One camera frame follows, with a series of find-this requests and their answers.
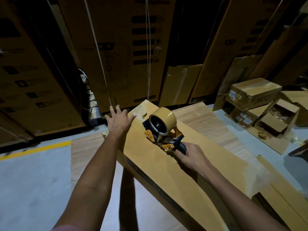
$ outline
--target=gray floor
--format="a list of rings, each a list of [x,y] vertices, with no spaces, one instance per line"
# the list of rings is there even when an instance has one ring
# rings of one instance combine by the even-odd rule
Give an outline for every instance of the gray floor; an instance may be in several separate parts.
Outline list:
[[[254,156],[264,156],[298,191],[308,197],[308,167],[305,159],[289,157],[287,154],[280,155],[227,118],[222,110],[216,111],[215,114]],[[46,141],[37,147],[65,142],[105,129],[106,126],[103,125],[90,132]],[[307,128],[296,128],[294,131],[300,139],[308,139]],[[296,144],[290,144],[286,153],[297,147]],[[65,146],[0,161],[1,231],[50,230],[53,227],[71,193],[70,153],[70,146]],[[137,195],[136,206],[144,206],[138,204]],[[108,208],[106,217],[108,214],[117,214],[117,211],[116,207]],[[143,219],[143,216],[146,214],[137,214],[139,219]],[[108,219],[102,228],[109,227],[107,230],[110,230],[107,221]],[[112,230],[119,230],[119,225],[114,224]]]

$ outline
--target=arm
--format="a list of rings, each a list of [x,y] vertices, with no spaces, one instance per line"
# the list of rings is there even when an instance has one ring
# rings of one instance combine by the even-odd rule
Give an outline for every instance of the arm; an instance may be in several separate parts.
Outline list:
[[[187,167],[196,171],[207,181],[234,216],[242,230],[276,231],[287,230],[266,211],[252,202],[245,194],[233,186],[206,158],[198,145],[183,143],[187,152],[174,155]]]
[[[110,201],[120,139],[125,137],[136,115],[127,118],[127,111],[117,113],[110,107],[105,115],[109,134],[79,178],[67,207],[55,225],[71,225],[84,231],[100,230]]]

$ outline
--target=wooden table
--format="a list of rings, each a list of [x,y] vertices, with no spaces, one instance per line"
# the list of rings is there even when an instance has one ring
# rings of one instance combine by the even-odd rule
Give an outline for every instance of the wooden table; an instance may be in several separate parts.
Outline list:
[[[193,104],[173,112],[177,120],[181,120],[246,162],[262,167],[259,161],[248,152],[237,137],[204,103]],[[71,141],[72,189],[102,142],[101,133]],[[186,230],[137,180],[134,180],[117,163],[111,200],[102,229],[118,230],[117,227],[119,227],[121,230],[124,227],[123,230],[136,230],[137,223],[128,222],[128,219],[136,221],[140,230]]]

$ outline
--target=forearm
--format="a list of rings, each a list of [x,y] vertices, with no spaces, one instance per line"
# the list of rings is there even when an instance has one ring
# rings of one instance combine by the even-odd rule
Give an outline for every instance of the forearm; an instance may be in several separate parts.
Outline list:
[[[120,136],[110,134],[78,180],[67,207],[56,224],[99,230],[111,196]]]
[[[209,178],[209,184],[227,206],[240,228],[254,230],[286,230],[266,211],[257,206],[250,198],[232,185],[214,166],[201,173]]]

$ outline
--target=yellow stripe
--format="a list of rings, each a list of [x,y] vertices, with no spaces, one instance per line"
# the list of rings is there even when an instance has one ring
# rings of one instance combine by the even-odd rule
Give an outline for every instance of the yellow stripe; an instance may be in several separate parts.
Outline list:
[[[71,144],[71,141],[67,141],[67,142],[63,142],[63,143],[56,143],[56,144],[48,145],[48,146],[45,146],[45,147],[38,147],[38,148],[34,148],[34,149],[31,149],[31,150],[27,150],[27,151],[12,153],[10,155],[0,156],[0,161],[6,160],[6,159],[12,159],[12,158],[20,157],[20,156],[24,156],[24,155],[30,155],[30,154],[33,154],[33,153],[36,153],[36,152],[46,151],[46,150],[50,150],[50,149],[54,149],[54,148],[58,148],[58,147],[69,146],[70,144]]]

